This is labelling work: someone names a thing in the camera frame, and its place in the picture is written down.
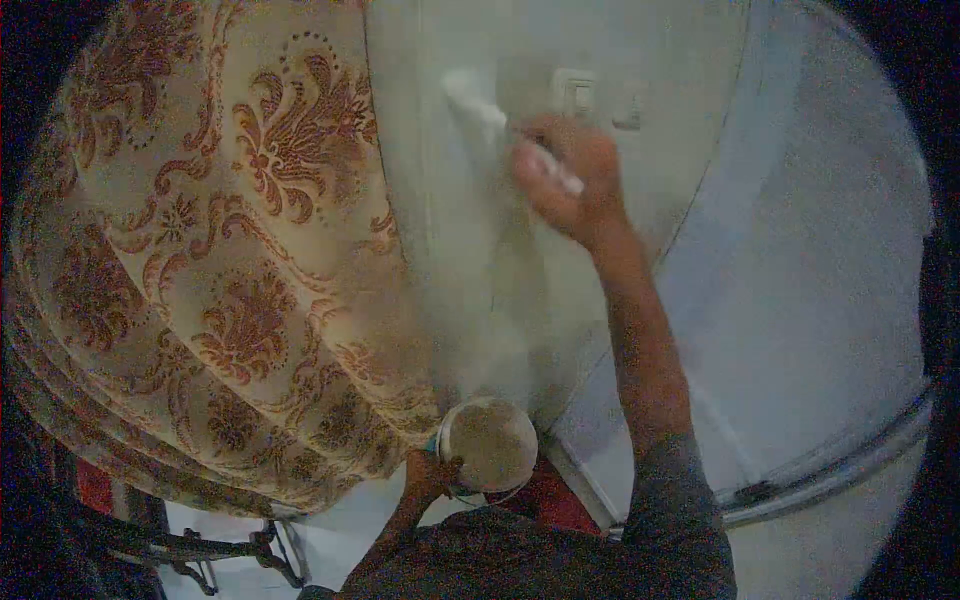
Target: metal stand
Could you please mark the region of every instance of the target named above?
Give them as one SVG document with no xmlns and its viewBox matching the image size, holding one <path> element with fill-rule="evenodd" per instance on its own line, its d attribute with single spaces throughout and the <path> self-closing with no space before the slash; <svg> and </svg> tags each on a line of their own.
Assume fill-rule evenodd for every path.
<svg viewBox="0 0 960 600">
<path fill-rule="evenodd" d="M 78 528 L 78 539 L 87 540 L 90 551 L 106 552 L 130 563 L 149 566 L 168 564 L 175 572 L 197 582 L 207 596 L 213 596 L 218 591 L 212 562 L 240 557 L 250 557 L 264 568 L 276 569 L 291 588 L 303 587 L 303 578 L 294 571 L 273 519 L 263 519 L 263 529 L 252 532 L 250 541 L 228 542 L 204 540 L 189 528 L 183 531 L 182 536 L 174 536 L 157 529 L 140 527 L 101 515 L 76 500 L 73 500 L 70 512 L 75 516 L 73 523 Z M 282 558 L 276 556 L 270 547 L 275 539 Z M 196 569 L 190 566 L 192 563 L 197 564 Z"/>
</svg>

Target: damask pattern fabric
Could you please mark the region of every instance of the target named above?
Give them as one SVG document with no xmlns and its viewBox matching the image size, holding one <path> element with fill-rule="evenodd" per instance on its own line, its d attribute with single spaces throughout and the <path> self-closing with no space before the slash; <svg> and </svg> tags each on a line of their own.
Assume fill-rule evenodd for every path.
<svg viewBox="0 0 960 600">
<path fill-rule="evenodd" d="M 359 5 L 118 3 L 12 217 L 18 395 L 110 475 L 316 512 L 435 430 Z"/>
</svg>

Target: red object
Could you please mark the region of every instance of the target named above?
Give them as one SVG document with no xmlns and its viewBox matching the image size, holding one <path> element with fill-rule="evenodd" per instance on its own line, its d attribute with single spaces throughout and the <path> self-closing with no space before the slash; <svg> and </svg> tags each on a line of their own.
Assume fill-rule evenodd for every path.
<svg viewBox="0 0 960 600">
<path fill-rule="evenodd" d="M 113 512 L 113 492 L 110 478 L 84 459 L 77 459 L 77 490 L 80 501 L 91 509 L 110 515 Z"/>
<path fill-rule="evenodd" d="M 488 502 L 495 500 L 494 494 L 487 494 Z M 577 494 L 542 455 L 537 458 L 530 482 L 499 506 L 543 525 L 573 529 L 594 536 L 601 533 Z"/>
</svg>

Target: white wall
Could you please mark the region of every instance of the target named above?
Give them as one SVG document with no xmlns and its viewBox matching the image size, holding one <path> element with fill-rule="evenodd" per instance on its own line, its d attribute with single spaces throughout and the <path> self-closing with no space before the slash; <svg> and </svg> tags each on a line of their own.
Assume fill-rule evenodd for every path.
<svg viewBox="0 0 960 600">
<path fill-rule="evenodd" d="M 923 455 L 920 442 L 822 504 L 730 531 L 739 597 L 847 597 L 896 524 Z"/>
<path fill-rule="evenodd" d="M 598 78 L 596 122 L 608 130 L 631 99 L 624 84 L 638 85 L 646 125 L 616 136 L 631 215 L 658 247 L 712 155 L 743 5 L 420 0 L 375 3 L 368 25 L 385 170 L 404 252 L 423 284 L 424 321 L 439 343 L 438 380 L 460 395 L 487 386 L 556 413 L 595 359 L 578 348 L 606 335 L 599 284 L 579 248 L 536 220 L 526 224 L 509 186 L 477 163 L 440 80 L 473 68 L 491 98 L 522 117 L 549 107 L 555 68 L 589 69 Z M 404 46 L 412 37 L 416 51 Z"/>
<path fill-rule="evenodd" d="M 928 191 L 906 118 L 832 21 L 796 3 L 760 6 L 773 27 L 761 36 L 752 21 L 718 156 L 658 276 L 718 491 L 818 468 L 923 385 Z M 560 427 L 606 424 L 562 438 L 617 516 L 632 458 L 612 365 L 600 369 Z"/>
</svg>

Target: light switch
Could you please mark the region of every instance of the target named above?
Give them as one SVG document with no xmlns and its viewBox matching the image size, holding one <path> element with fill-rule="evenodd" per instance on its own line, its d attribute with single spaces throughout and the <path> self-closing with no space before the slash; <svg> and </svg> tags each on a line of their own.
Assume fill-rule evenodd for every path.
<svg viewBox="0 0 960 600">
<path fill-rule="evenodd" d="M 566 116 L 591 118 L 595 85 L 592 71 L 557 69 L 553 74 L 553 109 Z"/>
<path fill-rule="evenodd" d="M 593 110 L 592 86 L 577 83 L 573 92 L 573 107 L 578 114 Z"/>
</svg>

